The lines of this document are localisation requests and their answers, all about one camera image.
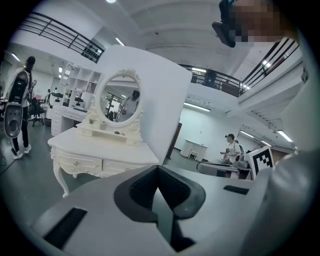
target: curved table leg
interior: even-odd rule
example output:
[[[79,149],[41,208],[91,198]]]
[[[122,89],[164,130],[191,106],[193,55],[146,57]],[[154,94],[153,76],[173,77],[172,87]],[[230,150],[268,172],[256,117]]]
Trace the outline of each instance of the curved table leg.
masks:
[[[57,160],[53,160],[53,172],[56,180],[59,182],[59,184],[63,188],[64,194],[62,195],[62,197],[65,198],[66,196],[69,195],[69,189],[64,180],[64,177],[62,176],[60,164]]]

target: floor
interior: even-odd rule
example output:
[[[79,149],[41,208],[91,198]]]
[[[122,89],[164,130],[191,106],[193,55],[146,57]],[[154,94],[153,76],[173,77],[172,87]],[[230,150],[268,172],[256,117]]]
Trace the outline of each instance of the floor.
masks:
[[[3,132],[0,123],[0,193],[12,217],[28,226],[32,225],[47,209],[62,200],[63,189],[58,184],[51,159],[51,148],[47,141],[52,137],[51,127],[36,123],[28,125],[29,143],[32,149],[21,159],[14,160],[11,142]],[[20,150],[23,151],[22,135],[18,137]],[[171,159],[164,164],[197,172],[197,163],[191,158],[180,155],[174,149]],[[81,185],[98,179],[88,174],[80,174],[77,179],[62,172],[70,192]],[[159,190],[154,196],[153,209],[158,214],[158,229],[167,241],[171,238],[172,211]]]

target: railing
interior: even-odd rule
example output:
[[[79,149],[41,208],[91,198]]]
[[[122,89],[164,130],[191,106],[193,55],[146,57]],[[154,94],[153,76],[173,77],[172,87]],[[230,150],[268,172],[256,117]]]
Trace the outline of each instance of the railing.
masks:
[[[82,34],[38,12],[31,12],[21,24],[19,30],[28,31],[53,40],[95,63],[98,62],[104,52],[104,49]]]
[[[180,64],[180,66],[193,73],[191,83],[211,87],[235,97],[239,97],[244,93],[244,88],[241,87],[242,81],[230,75],[190,65]]]
[[[261,82],[266,76],[283,63],[299,45],[292,39],[283,39],[276,42],[260,63],[241,82],[244,93]]]

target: oval mirror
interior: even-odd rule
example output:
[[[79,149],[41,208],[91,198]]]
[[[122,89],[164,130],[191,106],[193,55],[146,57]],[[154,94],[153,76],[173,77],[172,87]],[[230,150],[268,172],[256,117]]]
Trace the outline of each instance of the oval mirror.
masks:
[[[122,123],[137,111],[140,88],[131,77],[116,76],[103,85],[99,100],[103,115],[114,123]]]

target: white sneaker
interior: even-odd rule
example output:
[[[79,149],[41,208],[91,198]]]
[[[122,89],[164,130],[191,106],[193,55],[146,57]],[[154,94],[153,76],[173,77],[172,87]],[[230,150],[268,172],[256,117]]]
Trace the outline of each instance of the white sneaker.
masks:
[[[13,159],[20,159],[22,158],[23,154],[20,152],[20,150],[18,152],[16,152],[16,155],[13,155]]]
[[[31,145],[29,144],[27,147],[24,148],[24,153],[28,154],[31,150]]]

